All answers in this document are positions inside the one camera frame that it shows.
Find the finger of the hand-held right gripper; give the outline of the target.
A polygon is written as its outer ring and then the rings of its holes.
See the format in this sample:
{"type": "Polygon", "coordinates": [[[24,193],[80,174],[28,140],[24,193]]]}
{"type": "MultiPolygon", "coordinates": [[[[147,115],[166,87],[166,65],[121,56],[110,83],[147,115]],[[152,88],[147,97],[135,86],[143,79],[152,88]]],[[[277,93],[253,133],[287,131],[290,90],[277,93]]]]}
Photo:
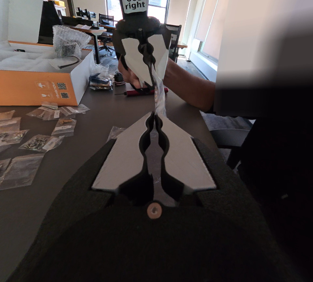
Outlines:
{"type": "Polygon", "coordinates": [[[166,47],[162,35],[152,35],[148,42],[153,47],[152,51],[152,75],[163,81],[168,61],[169,47],[166,47]]]}
{"type": "Polygon", "coordinates": [[[126,65],[138,77],[141,87],[143,84],[153,87],[154,82],[151,78],[149,67],[143,61],[143,54],[139,52],[139,40],[135,38],[122,39],[122,45],[125,51],[124,59],[126,65]]]}

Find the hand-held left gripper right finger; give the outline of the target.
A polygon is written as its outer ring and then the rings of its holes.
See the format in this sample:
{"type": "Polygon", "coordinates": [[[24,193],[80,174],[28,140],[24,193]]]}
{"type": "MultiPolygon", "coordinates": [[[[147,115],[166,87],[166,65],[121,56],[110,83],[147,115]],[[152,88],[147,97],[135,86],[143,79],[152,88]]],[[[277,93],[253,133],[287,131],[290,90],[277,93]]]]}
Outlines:
{"type": "Polygon", "coordinates": [[[194,138],[167,117],[156,115],[165,192],[200,192],[217,188],[194,138]]]}

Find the large clear plastic bag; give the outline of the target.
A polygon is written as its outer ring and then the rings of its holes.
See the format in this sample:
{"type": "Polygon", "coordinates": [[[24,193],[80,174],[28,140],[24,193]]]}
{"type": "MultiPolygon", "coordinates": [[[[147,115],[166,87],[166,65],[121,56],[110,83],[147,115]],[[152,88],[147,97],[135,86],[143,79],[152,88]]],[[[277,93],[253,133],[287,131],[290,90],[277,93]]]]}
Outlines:
{"type": "Polygon", "coordinates": [[[159,135],[154,127],[150,133],[150,145],[146,150],[147,167],[153,178],[154,200],[160,202],[163,206],[175,207],[177,202],[170,197],[161,184],[161,158],[163,150],[159,146],[159,135]]]}

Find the small clear screw bag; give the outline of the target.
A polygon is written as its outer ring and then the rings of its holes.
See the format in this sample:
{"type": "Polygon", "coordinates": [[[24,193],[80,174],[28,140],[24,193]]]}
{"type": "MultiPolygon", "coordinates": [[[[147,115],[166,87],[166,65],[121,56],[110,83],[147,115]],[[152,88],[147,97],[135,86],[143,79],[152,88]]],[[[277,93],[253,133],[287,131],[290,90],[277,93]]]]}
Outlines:
{"type": "Polygon", "coordinates": [[[164,84],[162,79],[160,79],[154,69],[154,65],[151,68],[155,92],[154,92],[154,100],[155,100],[155,114],[159,116],[167,117],[166,115],[166,107],[165,107],[165,91],[164,91],[164,84]]]}

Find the person's right forearm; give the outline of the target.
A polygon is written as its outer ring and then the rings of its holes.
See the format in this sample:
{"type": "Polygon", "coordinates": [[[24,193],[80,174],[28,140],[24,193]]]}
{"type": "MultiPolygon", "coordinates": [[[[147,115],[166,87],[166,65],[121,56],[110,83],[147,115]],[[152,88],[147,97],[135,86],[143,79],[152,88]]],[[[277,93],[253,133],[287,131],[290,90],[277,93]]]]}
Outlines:
{"type": "Polygon", "coordinates": [[[213,107],[216,84],[194,76],[171,59],[168,59],[163,83],[187,104],[202,112],[213,107]]]}

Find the dark grey desk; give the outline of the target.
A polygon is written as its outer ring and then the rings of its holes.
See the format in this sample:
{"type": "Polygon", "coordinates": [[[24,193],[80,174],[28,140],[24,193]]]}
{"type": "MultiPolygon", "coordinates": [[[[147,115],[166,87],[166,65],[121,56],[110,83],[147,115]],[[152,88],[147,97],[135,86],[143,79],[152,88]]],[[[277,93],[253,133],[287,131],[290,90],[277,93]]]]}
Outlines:
{"type": "MultiPolygon", "coordinates": [[[[155,108],[153,96],[125,97],[89,88],[81,103],[90,110],[76,115],[73,136],[45,154],[32,184],[0,192],[1,281],[6,281],[23,259],[64,184],[106,143],[111,128],[128,128],[155,108]]],[[[35,108],[1,106],[1,112],[15,110],[14,116],[21,117],[21,129],[29,129],[22,143],[37,134],[51,135],[55,127],[56,121],[26,115],[35,108]]],[[[220,155],[200,111],[171,90],[166,95],[166,113],[172,122],[220,155]]]]}

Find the wooden background desk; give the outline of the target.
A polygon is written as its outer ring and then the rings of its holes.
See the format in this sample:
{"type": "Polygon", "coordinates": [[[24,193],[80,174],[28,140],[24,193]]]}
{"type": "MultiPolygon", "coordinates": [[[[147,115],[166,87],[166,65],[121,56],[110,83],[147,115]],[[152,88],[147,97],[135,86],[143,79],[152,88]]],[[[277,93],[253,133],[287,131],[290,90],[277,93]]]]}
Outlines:
{"type": "Polygon", "coordinates": [[[86,25],[69,26],[71,29],[81,31],[90,35],[93,39],[93,45],[95,49],[96,63],[100,64],[100,50],[106,50],[112,55],[113,47],[112,33],[107,32],[106,29],[93,29],[88,28],[86,25]]]}

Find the black mesh office chair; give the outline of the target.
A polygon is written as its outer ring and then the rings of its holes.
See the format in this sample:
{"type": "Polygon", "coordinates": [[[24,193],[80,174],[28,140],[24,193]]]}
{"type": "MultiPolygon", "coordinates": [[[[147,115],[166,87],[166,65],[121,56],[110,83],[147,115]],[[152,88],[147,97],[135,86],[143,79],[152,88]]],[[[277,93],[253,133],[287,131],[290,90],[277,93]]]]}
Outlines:
{"type": "Polygon", "coordinates": [[[178,39],[181,33],[182,25],[170,25],[166,24],[166,28],[171,33],[171,44],[169,48],[169,58],[172,59],[175,63],[177,63],[178,59],[178,39]]]}

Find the red electric screwdriver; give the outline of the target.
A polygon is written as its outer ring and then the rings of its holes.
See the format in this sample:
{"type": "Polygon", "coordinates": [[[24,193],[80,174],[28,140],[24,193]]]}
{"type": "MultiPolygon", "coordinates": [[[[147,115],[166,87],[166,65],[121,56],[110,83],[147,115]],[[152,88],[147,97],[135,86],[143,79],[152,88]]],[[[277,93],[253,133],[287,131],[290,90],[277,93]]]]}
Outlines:
{"type": "Polygon", "coordinates": [[[154,95],[154,93],[155,93],[155,90],[150,90],[150,89],[142,89],[142,90],[131,89],[131,90],[125,90],[120,93],[115,93],[114,95],[123,95],[126,97],[137,97],[137,96],[154,95]]]}

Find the dark foil bag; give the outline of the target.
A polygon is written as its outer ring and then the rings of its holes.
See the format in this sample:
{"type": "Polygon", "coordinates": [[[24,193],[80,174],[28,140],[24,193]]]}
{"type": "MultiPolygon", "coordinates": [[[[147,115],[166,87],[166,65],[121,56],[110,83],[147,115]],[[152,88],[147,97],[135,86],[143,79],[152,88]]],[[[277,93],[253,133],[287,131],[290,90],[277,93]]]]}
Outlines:
{"type": "Polygon", "coordinates": [[[112,80],[110,78],[91,77],[88,87],[94,91],[113,90],[112,80]]]}

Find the grey office chair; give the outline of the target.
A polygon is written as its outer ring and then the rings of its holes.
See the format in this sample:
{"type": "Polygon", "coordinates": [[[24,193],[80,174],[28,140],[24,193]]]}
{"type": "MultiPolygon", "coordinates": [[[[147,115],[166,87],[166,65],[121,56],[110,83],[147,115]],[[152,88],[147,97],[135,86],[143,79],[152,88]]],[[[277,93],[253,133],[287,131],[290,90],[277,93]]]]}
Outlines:
{"type": "Polygon", "coordinates": [[[215,129],[210,134],[219,148],[241,147],[250,130],[245,129],[215,129]]]}

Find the large beige roller blind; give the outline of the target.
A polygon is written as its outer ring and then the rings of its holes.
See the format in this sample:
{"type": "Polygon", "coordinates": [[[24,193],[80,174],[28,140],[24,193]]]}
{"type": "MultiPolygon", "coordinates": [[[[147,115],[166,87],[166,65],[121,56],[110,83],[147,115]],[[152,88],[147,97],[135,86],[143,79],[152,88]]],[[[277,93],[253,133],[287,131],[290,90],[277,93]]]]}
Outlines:
{"type": "Polygon", "coordinates": [[[195,33],[202,53],[218,60],[229,0],[204,0],[195,33]]]}

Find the bubble wrap bundle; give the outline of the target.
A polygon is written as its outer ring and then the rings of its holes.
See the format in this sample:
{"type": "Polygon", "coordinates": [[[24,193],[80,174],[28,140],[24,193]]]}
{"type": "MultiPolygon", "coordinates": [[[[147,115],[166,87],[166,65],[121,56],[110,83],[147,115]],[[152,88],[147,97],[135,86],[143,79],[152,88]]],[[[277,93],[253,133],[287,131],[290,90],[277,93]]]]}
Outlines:
{"type": "Polygon", "coordinates": [[[63,25],[54,25],[53,47],[57,58],[75,56],[81,59],[82,49],[88,46],[91,36],[63,25]]]}

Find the pile of small screw bags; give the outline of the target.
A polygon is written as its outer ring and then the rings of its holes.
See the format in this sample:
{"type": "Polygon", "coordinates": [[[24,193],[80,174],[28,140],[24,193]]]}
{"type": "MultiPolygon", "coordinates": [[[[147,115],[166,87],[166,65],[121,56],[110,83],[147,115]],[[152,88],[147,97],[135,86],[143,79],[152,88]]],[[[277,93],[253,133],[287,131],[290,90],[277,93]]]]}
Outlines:
{"type": "MultiPolygon", "coordinates": [[[[1,160],[1,190],[30,186],[45,154],[60,146],[65,137],[73,136],[76,115],[89,110],[84,104],[59,107],[53,102],[42,102],[40,107],[27,113],[29,117],[57,123],[51,135],[37,134],[18,147],[34,154],[1,160]]],[[[29,132],[29,129],[20,129],[21,118],[13,117],[14,112],[1,113],[1,153],[20,144],[29,132]]]]}

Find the orange white cardboard box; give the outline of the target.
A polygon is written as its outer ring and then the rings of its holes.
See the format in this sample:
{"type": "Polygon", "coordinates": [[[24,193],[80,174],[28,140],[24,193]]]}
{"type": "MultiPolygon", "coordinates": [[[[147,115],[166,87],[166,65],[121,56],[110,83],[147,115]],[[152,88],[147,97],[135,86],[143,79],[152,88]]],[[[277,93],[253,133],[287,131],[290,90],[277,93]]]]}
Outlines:
{"type": "Polygon", "coordinates": [[[39,44],[44,0],[1,0],[1,106],[42,102],[78,105],[95,66],[93,52],[57,58],[54,46],[39,44]]]}

